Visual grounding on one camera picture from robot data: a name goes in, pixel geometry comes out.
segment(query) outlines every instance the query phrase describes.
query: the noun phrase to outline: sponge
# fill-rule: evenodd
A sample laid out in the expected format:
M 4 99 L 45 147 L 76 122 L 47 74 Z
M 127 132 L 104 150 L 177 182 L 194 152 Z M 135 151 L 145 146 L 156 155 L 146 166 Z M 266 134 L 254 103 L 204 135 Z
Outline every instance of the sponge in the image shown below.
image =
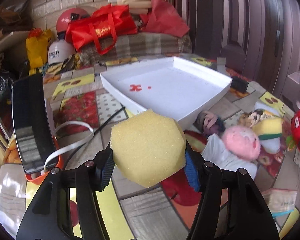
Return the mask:
M 186 137 L 178 123 L 147 110 L 111 129 L 115 164 L 129 180 L 151 187 L 186 164 Z

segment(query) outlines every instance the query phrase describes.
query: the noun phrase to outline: white tray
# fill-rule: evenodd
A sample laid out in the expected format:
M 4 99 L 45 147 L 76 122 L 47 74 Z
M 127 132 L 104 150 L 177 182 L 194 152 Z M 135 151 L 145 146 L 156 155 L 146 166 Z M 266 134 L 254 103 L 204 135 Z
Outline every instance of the white tray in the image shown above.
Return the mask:
M 179 57 L 145 60 L 101 73 L 103 87 L 133 114 L 147 109 L 174 118 L 183 130 L 229 90 L 232 79 Z M 141 91 L 130 91 L 141 85 Z

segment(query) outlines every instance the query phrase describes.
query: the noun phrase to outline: pink fuzzy ball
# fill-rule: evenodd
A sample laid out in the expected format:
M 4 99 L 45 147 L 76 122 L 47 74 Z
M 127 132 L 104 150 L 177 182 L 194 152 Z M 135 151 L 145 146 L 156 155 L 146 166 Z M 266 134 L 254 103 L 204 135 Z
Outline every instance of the pink fuzzy ball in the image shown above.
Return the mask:
M 259 138 L 250 128 L 232 126 L 223 133 L 222 140 L 229 151 L 244 160 L 256 160 L 260 154 Z

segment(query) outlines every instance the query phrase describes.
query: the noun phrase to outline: screw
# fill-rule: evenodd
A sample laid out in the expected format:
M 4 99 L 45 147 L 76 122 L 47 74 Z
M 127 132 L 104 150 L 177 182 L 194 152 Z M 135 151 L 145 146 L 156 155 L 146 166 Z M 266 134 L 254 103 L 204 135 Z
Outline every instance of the screw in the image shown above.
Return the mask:
M 204 166 L 206 166 L 207 168 L 211 168 L 211 167 L 213 167 L 213 163 L 212 162 L 205 162 Z
M 247 170 L 244 169 L 244 168 L 240 168 L 239 169 L 239 173 L 242 174 L 242 175 L 246 175 L 247 174 Z
M 57 174 L 58 172 L 59 172 L 59 168 L 57 168 L 57 167 L 55 167 L 55 168 L 53 168 L 52 170 L 51 170 L 51 173 L 52 174 Z
M 93 161 L 86 161 L 84 165 L 86 165 L 86 167 L 91 167 L 91 166 L 94 165 L 94 162 Z

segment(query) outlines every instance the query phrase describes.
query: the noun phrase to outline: blue gripper pad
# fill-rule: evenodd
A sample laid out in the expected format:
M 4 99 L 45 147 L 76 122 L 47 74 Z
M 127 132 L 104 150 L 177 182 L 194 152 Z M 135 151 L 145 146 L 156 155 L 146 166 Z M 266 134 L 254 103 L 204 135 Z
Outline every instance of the blue gripper pad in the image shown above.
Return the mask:
M 200 190 L 200 182 L 198 179 L 198 171 L 193 164 L 193 161 L 186 151 L 186 166 L 184 167 L 185 174 L 188 179 L 189 185 L 196 191 L 199 192 Z

